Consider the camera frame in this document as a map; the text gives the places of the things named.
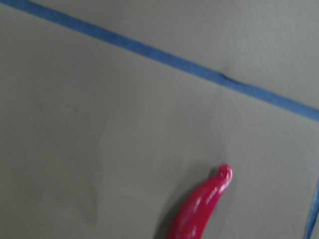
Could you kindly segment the red chili pepper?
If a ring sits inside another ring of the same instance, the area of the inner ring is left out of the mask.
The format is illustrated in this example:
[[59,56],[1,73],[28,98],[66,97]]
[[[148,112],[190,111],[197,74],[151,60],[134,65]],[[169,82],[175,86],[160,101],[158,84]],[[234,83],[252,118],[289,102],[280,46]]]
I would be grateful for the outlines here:
[[200,239],[220,197],[233,178],[232,167],[221,164],[216,175],[200,184],[174,218],[167,239]]

